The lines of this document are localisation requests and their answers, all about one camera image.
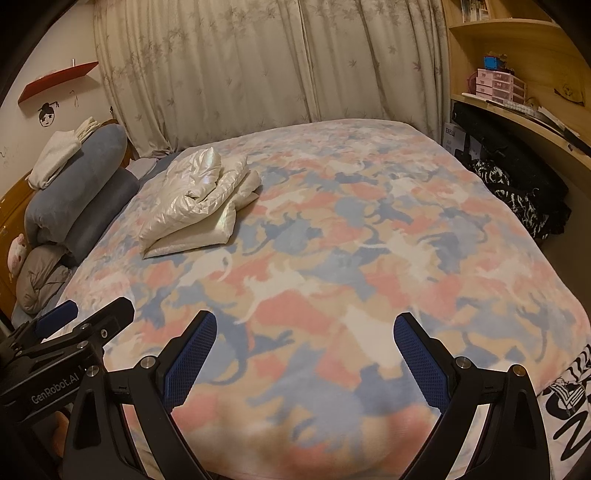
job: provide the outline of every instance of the face drawing on wall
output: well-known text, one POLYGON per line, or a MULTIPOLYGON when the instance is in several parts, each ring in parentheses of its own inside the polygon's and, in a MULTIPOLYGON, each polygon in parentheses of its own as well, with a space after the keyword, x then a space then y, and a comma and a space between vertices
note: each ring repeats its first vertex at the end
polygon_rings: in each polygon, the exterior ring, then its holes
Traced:
POLYGON ((44 103, 39 109, 39 123, 42 127, 49 127, 53 123, 56 113, 52 105, 55 105, 56 107, 60 106, 57 102, 44 103))

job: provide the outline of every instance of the red shelf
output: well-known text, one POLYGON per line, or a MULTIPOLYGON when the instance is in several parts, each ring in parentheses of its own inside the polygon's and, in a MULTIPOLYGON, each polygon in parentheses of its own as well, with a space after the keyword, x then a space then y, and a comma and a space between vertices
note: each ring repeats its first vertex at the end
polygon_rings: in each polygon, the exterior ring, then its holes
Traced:
POLYGON ((55 87, 61 83, 67 82, 68 80, 77 79, 83 77, 89 73, 94 67, 99 64, 97 61, 91 61, 90 63, 83 63, 82 65, 76 65, 69 67, 59 72, 53 72, 49 75, 45 75, 34 82, 29 83, 22 91, 21 96, 18 98, 18 103, 31 98, 33 95, 43 92, 48 88, 55 87))

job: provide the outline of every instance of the blue gripper pad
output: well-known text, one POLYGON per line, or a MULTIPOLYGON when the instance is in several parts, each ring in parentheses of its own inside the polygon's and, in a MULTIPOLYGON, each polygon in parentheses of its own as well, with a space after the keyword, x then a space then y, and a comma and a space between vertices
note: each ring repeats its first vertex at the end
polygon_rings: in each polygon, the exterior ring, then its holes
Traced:
POLYGON ((208 312, 164 377, 162 403, 167 412, 184 403, 216 336, 216 318, 208 312))
POLYGON ((37 320, 35 336, 39 340, 49 338, 60 328, 78 317, 78 305, 72 300, 65 301, 37 320))
POLYGON ((402 315, 394 322, 394 341, 427 403, 438 408, 443 414, 451 400, 447 377, 417 332, 402 315))

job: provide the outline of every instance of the brown pillow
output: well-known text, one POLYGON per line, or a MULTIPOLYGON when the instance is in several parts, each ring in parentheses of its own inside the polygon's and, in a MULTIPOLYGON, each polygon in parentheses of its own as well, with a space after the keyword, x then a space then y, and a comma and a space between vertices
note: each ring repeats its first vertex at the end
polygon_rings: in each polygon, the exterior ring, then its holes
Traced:
POLYGON ((29 315, 39 313, 72 276, 59 264, 65 253, 61 245, 42 245, 29 253, 17 278, 17 301, 29 315))

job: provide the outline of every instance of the black clothes pile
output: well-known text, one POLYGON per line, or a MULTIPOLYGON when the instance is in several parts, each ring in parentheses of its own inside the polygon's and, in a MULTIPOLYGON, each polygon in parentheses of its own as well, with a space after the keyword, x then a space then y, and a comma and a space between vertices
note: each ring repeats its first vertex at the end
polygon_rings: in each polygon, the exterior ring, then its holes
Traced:
POLYGON ((527 144, 495 122, 491 113, 456 102, 453 120, 466 131, 464 150, 455 157, 511 208, 534 239, 564 232, 569 192, 560 176, 527 144), (482 144, 483 158, 470 155, 470 137, 482 144))

